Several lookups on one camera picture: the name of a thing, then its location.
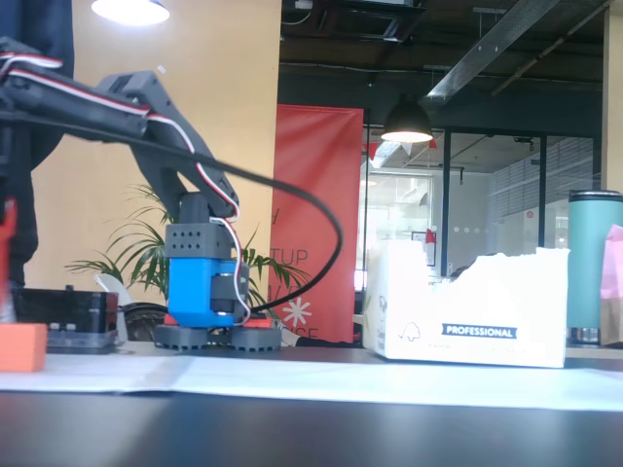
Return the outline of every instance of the red banner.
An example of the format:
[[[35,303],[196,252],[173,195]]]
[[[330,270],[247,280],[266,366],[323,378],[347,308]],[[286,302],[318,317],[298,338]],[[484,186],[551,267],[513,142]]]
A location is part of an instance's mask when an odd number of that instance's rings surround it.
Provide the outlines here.
[[[320,198],[344,229],[344,248],[335,266],[307,294],[276,310],[300,336],[352,342],[362,131],[363,110],[277,107],[275,179]],[[331,225],[315,207],[273,190],[273,258],[314,276],[335,242]],[[295,289],[296,284],[290,284],[290,291]],[[270,300],[287,292],[271,272]]]

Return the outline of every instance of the red and white wire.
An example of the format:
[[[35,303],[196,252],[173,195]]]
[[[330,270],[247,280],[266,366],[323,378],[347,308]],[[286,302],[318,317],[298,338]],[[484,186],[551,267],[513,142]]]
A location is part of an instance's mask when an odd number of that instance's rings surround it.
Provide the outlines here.
[[[173,128],[175,128],[175,130],[179,133],[179,135],[182,137],[182,139],[186,143],[188,150],[193,154],[195,153],[195,146],[193,145],[193,142],[188,137],[188,134],[186,134],[186,131],[184,131],[184,129],[176,121],[168,117],[165,117],[164,115],[159,115],[159,114],[150,114],[147,116],[147,119],[152,122],[159,122],[161,124],[170,125]],[[218,187],[218,185],[216,185],[212,181],[212,179],[207,175],[207,173],[203,169],[203,166],[199,162],[197,162],[195,166],[200,176],[202,177],[203,181],[212,190],[214,190],[223,200],[225,200],[227,203],[229,203],[234,208],[234,210],[236,211],[236,217],[233,219],[232,222],[235,222],[238,219],[239,214],[240,214],[240,209],[238,207],[238,204],[233,199],[231,199],[223,190],[221,190]],[[246,301],[242,298],[242,295],[240,294],[240,290],[238,287],[238,282],[240,279],[240,269],[242,267],[242,249],[240,247],[240,240],[238,239],[238,236],[236,235],[236,231],[232,227],[232,224],[227,219],[223,219],[220,217],[210,217],[210,222],[215,223],[215,224],[220,224],[223,227],[225,227],[225,229],[227,229],[229,234],[232,236],[232,239],[234,240],[234,246],[236,247],[236,268],[234,270],[234,290],[236,292],[236,298],[238,299],[240,304],[244,307],[244,317],[241,322],[236,323],[236,326],[242,326],[246,324],[246,322],[251,318],[251,308],[249,308],[249,306],[246,304]]]
[[[148,119],[150,121],[160,122],[162,124],[167,124],[167,125],[171,125],[172,127],[174,127],[175,130],[179,133],[179,135],[182,137],[182,139],[186,143],[186,146],[188,146],[188,150],[193,154],[195,153],[195,146],[193,146],[193,142],[191,141],[191,139],[186,134],[186,131],[184,131],[184,129],[179,125],[178,122],[168,117],[165,117],[164,115],[159,115],[159,114],[149,114]],[[197,171],[199,172],[199,175],[201,176],[203,181],[212,190],[214,190],[218,194],[219,197],[221,197],[228,204],[230,204],[236,211],[236,215],[233,218],[229,219],[229,222],[233,224],[240,217],[240,208],[238,204],[227,193],[225,193],[223,189],[221,189],[221,187],[219,187],[216,183],[212,181],[212,179],[209,177],[209,175],[207,175],[207,173],[205,172],[205,169],[199,162],[195,164],[195,167],[197,168]]]
[[[43,68],[60,68],[62,66],[62,60],[36,54],[15,54],[12,52],[5,52],[0,54],[0,61],[2,60],[4,60],[4,63],[0,67],[0,79],[4,78],[11,66],[18,62],[32,63],[33,65],[41,66]]]
[[[125,102],[120,102],[118,100],[113,100],[108,97],[104,97],[102,95],[97,95],[92,92],[88,92],[87,90],[80,90],[78,88],[68,86],[62,83],[61,81],[57,81],[52,78],[48,78],[46,76],[38,75],[37,73],[33,73],[31,71],[14,68],[10,70],[8,74],[9,76],[17,76],[20,78],[24,78],[26,80],[40,83],[50,88],[54,88],[55,90],[62,90],[63,92],[67,92],[68,94],[75,95],[77,97],[83,98],[90,102],[95,102],[97,104],[104,105],[111,109],[121,110],[129,114],[145,117],[147,116],[150,110],[149,107],[146,105],[135,106],[131,104],[126,104]]]
[[[240,240],[238,239],[238,236],[236,235],[236,231],[234,230],[232,225],[227,221],[227,219],[223,219],[221,217],[210,217],[210,222],[215,223],[215,224],[220,224],[221,226],[225,227],[225,229],[228,230],[228,232],[234,239],[234,245],[236,247],[236,257],[237,257],[236,268],[234,269],[234,288],[236,290],[236,297],[238,298],[238,301],[244,307],[244,317],[242,318],[241,322],[235,323],[235,326],[243,326],[244,324],[247,323],[249,319],[251,319],[251,308],[249,308],[249,305],[247,305],[246,302],[242,299],[242,297],[240,296],[240,291],[238,290],[238,282],[240,280],[240,269],[242,267],[242,248],[240,247]]]

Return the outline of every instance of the white cardboard box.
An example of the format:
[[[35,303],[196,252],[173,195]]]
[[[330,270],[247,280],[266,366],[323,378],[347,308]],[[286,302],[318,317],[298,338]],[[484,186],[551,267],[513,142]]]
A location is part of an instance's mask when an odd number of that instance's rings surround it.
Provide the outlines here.
[[[562,368],[567,256],[481,257],[433,289],[418,242],[382,242],[370,257],[364,346],[392,359]]]

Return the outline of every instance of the white flower logo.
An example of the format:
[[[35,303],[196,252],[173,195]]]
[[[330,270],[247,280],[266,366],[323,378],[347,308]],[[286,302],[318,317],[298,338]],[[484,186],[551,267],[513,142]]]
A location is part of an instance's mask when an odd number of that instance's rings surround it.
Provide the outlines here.
[[[284,306],[283,311],[286,311],[290,314],[283,318],[283,321],[293,319],[292,325],[295,328],[299,324],[299,319],[303,324],[307,324],[307,321],[305,320],[305,315],[312,316],[312,313],[310,311],[305,311],[305,308],[307,308],[310,304],[306,303],[303,305],[303,301],[301,300],[301,298],[296,299],[296,304],[294,302],[288,303],[290,304],[290,306]]]

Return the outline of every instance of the gray gear base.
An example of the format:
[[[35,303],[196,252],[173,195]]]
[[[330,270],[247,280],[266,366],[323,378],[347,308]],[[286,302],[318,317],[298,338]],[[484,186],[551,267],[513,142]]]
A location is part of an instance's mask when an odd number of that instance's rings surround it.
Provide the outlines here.
[[[206,329],[160,325],[154,331],[154,344],[171,350],[200,350],[226,345],[236,350],[264,352],[281,349],[281,331],[274,328],[231,328],[226,335],[212,335]]]

